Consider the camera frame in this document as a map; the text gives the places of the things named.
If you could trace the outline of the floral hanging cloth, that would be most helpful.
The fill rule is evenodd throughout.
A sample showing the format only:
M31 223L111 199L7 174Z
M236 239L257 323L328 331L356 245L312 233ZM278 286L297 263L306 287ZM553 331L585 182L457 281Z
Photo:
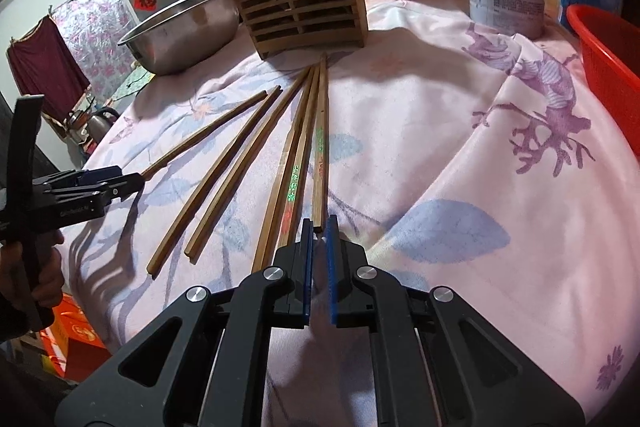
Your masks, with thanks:
M66 46L100 102L116 92L134 62L118 44L137 25L125 0L67 0L51 12Z

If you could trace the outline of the orange red bag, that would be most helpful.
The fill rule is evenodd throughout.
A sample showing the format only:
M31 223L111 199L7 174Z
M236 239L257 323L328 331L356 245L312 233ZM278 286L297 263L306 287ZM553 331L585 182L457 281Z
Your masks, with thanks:
M101 338L71 295L53 309L54 322L40 332L58 376L81 383L111 358Z

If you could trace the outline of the metal kettle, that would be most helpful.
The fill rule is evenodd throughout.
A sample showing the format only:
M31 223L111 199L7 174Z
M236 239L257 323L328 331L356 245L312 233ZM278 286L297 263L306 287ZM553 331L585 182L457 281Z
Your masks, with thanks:
M104 106L69 113L65 124L68 130L85 129L93 142L100 143L119 117L117 110Z

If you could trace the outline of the green patterned side table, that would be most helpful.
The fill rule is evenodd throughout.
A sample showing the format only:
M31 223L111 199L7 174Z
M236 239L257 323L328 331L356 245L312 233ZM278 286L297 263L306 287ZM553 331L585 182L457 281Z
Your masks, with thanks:
M144 67L138 65L128 77L122 82L111 96L112 102L117 102L127 96L135 95L141 91L154 78L152 72L148 72Z

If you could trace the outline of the wooden chopstick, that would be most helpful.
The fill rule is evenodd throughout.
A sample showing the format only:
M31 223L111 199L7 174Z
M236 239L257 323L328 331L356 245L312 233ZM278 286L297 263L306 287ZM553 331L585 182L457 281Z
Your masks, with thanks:
M283 216L278 237L278 247L288 246L295 241L300 210L302 210L305 192L305 179L309 161L319 91L320 65L316 64L310 72L310 93L308 96L302 133L296 147L294 165L288 182L288 193L283 208Z
M314 231L319 234L326 223L326 200L328 199L328 57L323 54L319 67L316 124L314 125L314 193L312 193L311 219Z
M236 153L239 152L241 146L253 132L262 117L265 116L265 113L268 112L271 105L277 100L277 98L279 98L281 92L282 88L277 86L269 92L262 92L260 94L258 109L255 110L255 113L250 116L250 118L248 118L248 121L244 124L236 137L229 142L227 147L214 161L212 167L208 169L205 176L203 176L203 179L201 179L200 183L196 186L196 189L183 205L177 218L171 223L168 231L160 241L160 245L157 246L154 255L146 266L146 271L148 271L153 279L156 279L158 274L160 274L160 270L163 268L164 263L171 254L171 251L174 250L178 239L180 239L184 231L186 231L189 223L193 220L201 205L203 205L204 200L210 191L213 190L215 183L224 173L224 170L229 167Z
M244 148L240 157L234 162L227 178L224 179L220 189L208 205L202 220L186 244L186 247L184 247L184 254L194 265L198 262L198 258L204 251L209 237L212 236L214 228L226 211L229 202L232 201L234 194L239 190L248 169L250 169L250 166L257 158L262 147L266 144L273 129L277 127L278 121L285 112L285 109L288 108L293 98L296 97L299 89L303 87L308 80L310 73L311 66L307 66L293 82L290 89L279 98L274 109L266 116L265 121L259 125L253 139L250 140L250 143Z
M154 161L153 164L149 165L148 168L142 171L141 176L143 176L143 179L145 179L145 181L151 180L154 174L157 173L157 171L165 168L176 157L180 156L187 150L190 150L190 148L194 147L196 144L201 143L218 128L220 128L224 124L227 124L227 122L234 119L235 117L240 116L241 114L246 112L247 109L255 106L258 102L264 101L265 98L267 98L267 92L265 90L262 90L257 94L251 96L238 106L235 106L235 108L232 108L231 110L229 110L229 112L215 119L210 124L206 124L205 127L198 130L197 132L192 133L181 143L173 147L171 150L168 150L168 152L163 156L160 156L160 158Z
M271 258L279 235L286 192L288 191L288 180L291 178L297 144L302 134L308 98L314 83L316 69L316 66L311 65L305 70L302 95L298 101L290 131L283 145L278 171L273 181L265 218L262 221L262 228L260 229L252 264L253 273L260 272L266 269L268 265L271 265Z

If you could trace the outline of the stainless steel bowl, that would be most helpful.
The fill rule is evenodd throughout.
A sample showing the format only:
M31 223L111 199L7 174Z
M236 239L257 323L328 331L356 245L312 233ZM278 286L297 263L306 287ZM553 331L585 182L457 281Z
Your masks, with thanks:
M179 0L154 13L117 43L157 76L174 75L213 56L238 31L234 0Z

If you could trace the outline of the red plastic colander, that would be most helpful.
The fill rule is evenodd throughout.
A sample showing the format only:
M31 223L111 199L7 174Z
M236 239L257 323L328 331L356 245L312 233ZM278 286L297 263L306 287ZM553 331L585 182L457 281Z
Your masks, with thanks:
M639 155L639 28L585 4L570 5L566 18L582 46L590 90Z

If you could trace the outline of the maroon hanging cloth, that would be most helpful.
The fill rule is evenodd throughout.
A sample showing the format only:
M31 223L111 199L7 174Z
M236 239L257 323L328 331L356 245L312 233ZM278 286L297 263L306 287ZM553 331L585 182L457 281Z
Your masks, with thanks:
M90 83L47 15L6 49L6 58L22 95L42 94L42 111L63 122Z

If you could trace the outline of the pink floral tablecloth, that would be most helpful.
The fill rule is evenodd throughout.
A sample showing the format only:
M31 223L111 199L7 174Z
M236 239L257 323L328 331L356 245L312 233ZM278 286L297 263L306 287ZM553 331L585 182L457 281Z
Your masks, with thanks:
M576 399L587 421L639 355L639 163L590 92L577 39L475 25L468 0L366 0L366 46L326 51L328 207L369 262L404 285L454 288ZM245 28L212 58L156 77L88 161L141 172L255 93L284 90L320 50L262 61ZM105 217L67 228L63 273L112 352L193 285L250 268L298 96L191 265L152 254L250 112L154 174ZM264 426L375 426L366 331L329 322L317 249L311 325L272 333Z

